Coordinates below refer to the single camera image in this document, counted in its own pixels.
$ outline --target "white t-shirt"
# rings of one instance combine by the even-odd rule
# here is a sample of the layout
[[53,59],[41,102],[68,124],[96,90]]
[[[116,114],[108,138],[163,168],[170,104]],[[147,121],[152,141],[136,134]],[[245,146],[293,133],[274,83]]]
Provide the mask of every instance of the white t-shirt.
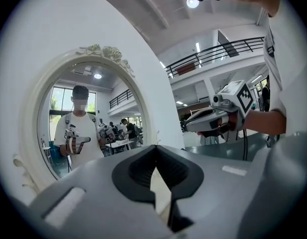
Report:
[[79,136],[90,137],[91,139],[90,142],[84,143],[80,154],[70,156],[72,170],[82,164],[87,163],[88,161],[104,157],[102,151],[99,148],[98,140],[100,137],[98,134],[96,134],[95,124],[89,118],[87,113],[82,117],[75,116],[73,113],[71,113],[69,125],[66,125],[65,123],[65,116],[60,118],[56,127],[54,140],[55,146],[61,146],[65,144],[64,134],[67,127],[77,131]]
[[307,131],[307,29],[288,0],[269,18],[274,58],[265,43],[264,57],[270,73],[270,110],[287,118],[286,135]]

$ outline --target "ceiling light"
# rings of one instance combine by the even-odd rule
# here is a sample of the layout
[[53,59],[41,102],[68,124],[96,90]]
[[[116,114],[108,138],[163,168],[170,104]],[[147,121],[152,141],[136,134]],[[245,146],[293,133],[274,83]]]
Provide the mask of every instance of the ceiling light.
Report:
[[257,78],[255,78],[251,83],[255,82],[257,79],[259,79],[260,77],[262,77],[262,75],[259,75]]
[[102,76],[101,76],[100,74],[95,74],[94,77],[95,77],[96,79],[101,79],[101,78],[102,78]]
[[160,61],[160,64],[162,65],[163,68],[165,68],[164,64]]
[[200,52],[200,45],[198,42],[195,44],[195,46],[197,47],[197,52]]
[[199,5],[198,0],[187,0],[187,6],[189,8],[196,8]]

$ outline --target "carved rose decoration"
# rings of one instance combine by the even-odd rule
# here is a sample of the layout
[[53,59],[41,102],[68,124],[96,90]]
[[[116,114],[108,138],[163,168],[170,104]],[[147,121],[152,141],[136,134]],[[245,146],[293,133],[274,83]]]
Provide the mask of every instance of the carved rose decoration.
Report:
[[128,60],[123,59],[123,55],[119,51],[118,48],[116,47],[110,47],[110,46],[105,46],[104,48],[101,48],[99,44],[95,44],[89,47],[79,47],[82,51],[79,52],[77,51],[77,55],[99,55],[101,57],[108,58],[114,62],[116,62],[118,65],[120,65],[122,68],[125,69],[127,73],[129,73],[132,77],[135,77],[133,74],[133,69],[130,67]]

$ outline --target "white ornate mirror frame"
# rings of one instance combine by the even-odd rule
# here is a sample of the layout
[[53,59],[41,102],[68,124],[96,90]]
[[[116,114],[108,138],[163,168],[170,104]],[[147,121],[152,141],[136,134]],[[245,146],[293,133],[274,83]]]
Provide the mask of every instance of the white ornate mirror frame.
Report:
[[44,100],[54,84],[65,71],[84,65],[101,66],[111,70],[119,76],[133,93],[139,111],[142,115],[144,127],[144,145],[156,144],[156,135],[152,134],[150,116],[146,100],[143,98],[128,61],[122,58],[121,52],[116,47],[103,47],[95,44],[89,47],[69,51],[51,60],[45,67],[45,74],[40,75],[33,82],[30,92],[23,102],[19,132],[20,155],[14,157],[14,164],[23,166],[24,184],[31,187],[37,194],[55,182],[59,177],[46,161],[45,155],[39,144],[40,123]]

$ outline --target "white label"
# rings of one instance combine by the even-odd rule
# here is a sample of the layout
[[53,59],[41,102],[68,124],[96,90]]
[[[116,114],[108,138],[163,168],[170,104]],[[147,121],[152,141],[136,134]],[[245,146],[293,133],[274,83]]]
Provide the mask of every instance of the white label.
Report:
[[234,168],[234,167],[231,167],[231,166],[222,167],[222,171],[225,171],[225,172],[228,172],[228,173],[234,173],[234,174],[240,175],[240,176],[245,176],[247,174],[246,170]]

